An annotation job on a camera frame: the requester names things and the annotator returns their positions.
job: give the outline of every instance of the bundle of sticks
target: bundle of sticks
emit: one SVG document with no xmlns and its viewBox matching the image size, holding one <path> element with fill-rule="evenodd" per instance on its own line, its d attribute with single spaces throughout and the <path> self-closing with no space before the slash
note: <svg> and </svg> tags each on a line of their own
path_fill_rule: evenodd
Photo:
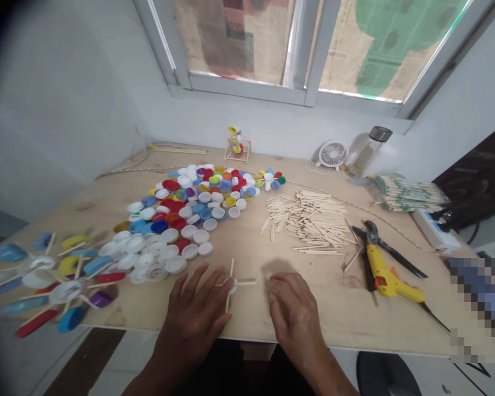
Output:
<svg viewBox="0 0 495 396">
<path fill-rule="evenodd" d="M 391 212 L 412 212 L 417 208 L 439 211 L 448 202 L 434 183 L 385 176 L 374 176 L 372 180 L 381 192 L 381 201 L 374 204 L 383 204 Z"/>
<path fill-rule="evenodd" d="M 284 229 L 288 235 L 306 243 L 306 246 L 292 248 L 305 254 L 342 255 L 337 250 L 349 243 L 350 226 L 345 217 L 345 207 L 330 195 L 313 190 L 301 190 L 291 199 L 282 195 L 266 201 L 269 217 L 264 222 L 262 234 L 270 224 L 270 238 Z"/>
</svg>

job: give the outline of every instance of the window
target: window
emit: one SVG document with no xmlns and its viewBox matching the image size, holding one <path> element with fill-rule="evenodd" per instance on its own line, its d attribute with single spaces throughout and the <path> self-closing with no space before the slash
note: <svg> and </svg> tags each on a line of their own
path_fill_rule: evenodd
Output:
<svg viewBox="0 0 495 396">
<path fill-rule="evenodd" d="M 489 10 L 475 0 L 134 0 L 169 85 L 407 118 Z"/>
</svg>

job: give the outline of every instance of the small fan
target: small fan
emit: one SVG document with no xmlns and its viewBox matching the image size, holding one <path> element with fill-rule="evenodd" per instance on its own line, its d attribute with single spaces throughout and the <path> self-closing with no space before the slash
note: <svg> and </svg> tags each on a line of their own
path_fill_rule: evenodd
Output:
<svg viewBox="0 0 495 396">
<path fill-rule="evenodd" d="M 319 149 L 319 160 L 315 166 L 324 165 L 328 168 L 335 168 L 339 171 L 339 165 L 343 163 L 347 157 L 347 148 L 337 140 L 328 140 Z"/>
</svg>

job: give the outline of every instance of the white wall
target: white wall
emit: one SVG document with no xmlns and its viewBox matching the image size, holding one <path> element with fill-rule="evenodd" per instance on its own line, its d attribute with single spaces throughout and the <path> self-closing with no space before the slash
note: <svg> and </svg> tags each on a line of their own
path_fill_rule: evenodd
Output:
<svg viewBox="0 0 495 396">
<path fill-rule="evenodd" d="M 491 26 L 482 48 L 476 45 L 484 59 L 468 56 L 409 133 L 391 139 L 410 148 L 403 149 L 412 157 L 408 176 L 434 178 L 495 129 L 495 105 L 487 99 L 495 92 L 493 35 Z M 492 80 L 487 91 L 477 85 L 484 79 Z M 201 92 L 175 100 L 131 0 L 40 2 L 17 22 L 0 55 L 0 210 L 39 218 L 138 150 L 135 124 L 148 140 L 223 147 L 232 123 L 255 152 L 298 158 L 310 158 L 328 139 L 350 145 L 373 125 L 403 134 L 412 124 Z"/>
</svg>

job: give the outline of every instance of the right hand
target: right hand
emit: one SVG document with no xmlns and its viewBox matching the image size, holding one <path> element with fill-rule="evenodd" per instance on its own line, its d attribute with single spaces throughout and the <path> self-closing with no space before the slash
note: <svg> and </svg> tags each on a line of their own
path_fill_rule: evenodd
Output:
<svg viewBox="0 0 495 396">
<path fill-rule="evenodd" d="M 332 355 L 323 340 L 315 297 L 298 273 L 276 273 L 267 288 L 277 341 L 308 380 Z"/>
</svg>

